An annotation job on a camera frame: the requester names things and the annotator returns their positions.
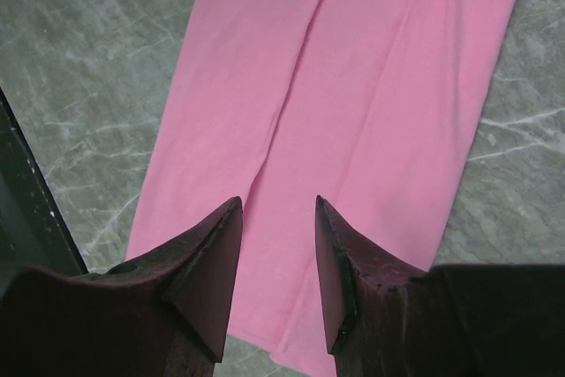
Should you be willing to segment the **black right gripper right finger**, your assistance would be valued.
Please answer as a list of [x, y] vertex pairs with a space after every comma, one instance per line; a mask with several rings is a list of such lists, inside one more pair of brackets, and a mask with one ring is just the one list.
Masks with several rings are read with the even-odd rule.
[[447, 264], [423, 271], [315, 208], [329, 354], [341, 376], [561, 376], [561, 265]]

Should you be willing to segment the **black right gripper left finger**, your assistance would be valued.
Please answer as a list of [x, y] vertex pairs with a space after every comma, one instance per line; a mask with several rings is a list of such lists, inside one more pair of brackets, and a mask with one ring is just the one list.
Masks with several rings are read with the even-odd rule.
[[210, 376], [222, 361], [239, 197], [106, 273], [1, 266], [4, 376]]

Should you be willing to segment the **light pink t shirt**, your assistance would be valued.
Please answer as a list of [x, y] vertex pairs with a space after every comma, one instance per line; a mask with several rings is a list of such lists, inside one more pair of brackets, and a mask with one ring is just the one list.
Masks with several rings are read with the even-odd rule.
[[136, 257], [244, 206], [229, 332], [335, 374], [315, 199], [428, 268], [515, 0], [195, 0], [133, 220]]

